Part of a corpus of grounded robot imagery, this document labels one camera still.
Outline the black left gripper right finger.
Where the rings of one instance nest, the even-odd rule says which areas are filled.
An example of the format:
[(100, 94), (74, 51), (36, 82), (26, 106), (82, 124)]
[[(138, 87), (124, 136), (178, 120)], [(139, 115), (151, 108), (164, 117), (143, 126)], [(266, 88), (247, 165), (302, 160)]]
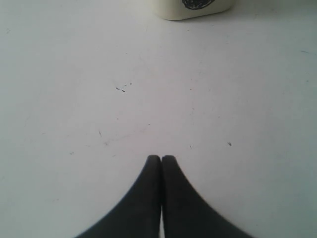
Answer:
[(249, 238), (195, 191), (176, 158), (166, 155), (162, 167), (162, 215), (166, 238)]

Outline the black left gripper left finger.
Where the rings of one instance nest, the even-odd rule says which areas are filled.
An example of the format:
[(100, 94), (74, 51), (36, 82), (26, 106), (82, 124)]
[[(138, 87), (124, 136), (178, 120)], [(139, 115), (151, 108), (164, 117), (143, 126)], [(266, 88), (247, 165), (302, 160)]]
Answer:
[(161, 216), (161, 160), (149, 155), (125, 196), (79, 238), (158, 238)]

